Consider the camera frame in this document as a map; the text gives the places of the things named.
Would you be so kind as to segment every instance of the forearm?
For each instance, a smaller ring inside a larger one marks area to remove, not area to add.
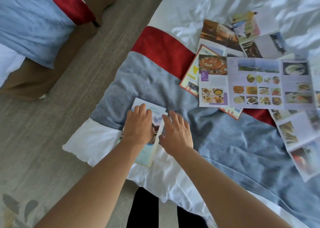
[[[141,146],[121,141],[35,228],[105,228]]]
[[[194,183],[219,228],[291,227],[194,149],[185,148],[174,158]]]

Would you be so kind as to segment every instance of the black pants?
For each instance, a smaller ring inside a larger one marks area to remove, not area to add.
[[[177,206],[179,228],[208,228],[206,221]],[[140,187],[134,195],[127,228],[159,227],[159,199]]]

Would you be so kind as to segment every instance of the blanket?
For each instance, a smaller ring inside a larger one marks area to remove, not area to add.
[[[194,148],[245,189],[278,204],[309,227],[320,224],[320,178],[304,183],[266,110],[246,110],[238,121],[217,108],[199,108],[179,87],[194,53],[146,27],[91,114],[122,129],[135,97],[172,109],[190,123]]]
[[[77,25],[95,19],[82,0],[0,0],[0,43],[53,68]]]

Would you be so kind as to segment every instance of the floor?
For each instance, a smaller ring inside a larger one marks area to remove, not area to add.
[[[90,170],[62,145],[88,119],[161,1],[117,0],[111,5],[98,34],[47,98],[26,103],[0,96],[1,228],[33,227]],[[126,226],[136,189],[126,181],[108,228]],[[160,227],[174,227],[174,205],[160,204],[159,210]]]

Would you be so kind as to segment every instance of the hand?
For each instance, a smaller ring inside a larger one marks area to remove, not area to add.
[[[124,124],[122,141],[130,145],[145,146],[154,136],[155,129],[152,127],[152,111],[146,111],[146,104],[135,106],[134,112],[128,111],[127,120]]]
[[[190,125],[179,113],[169,111],[169,116],[162,115],[164,120],[165,136],[160,135],[159,141],[165,151],[174,157],[181,149],[193,148]]]

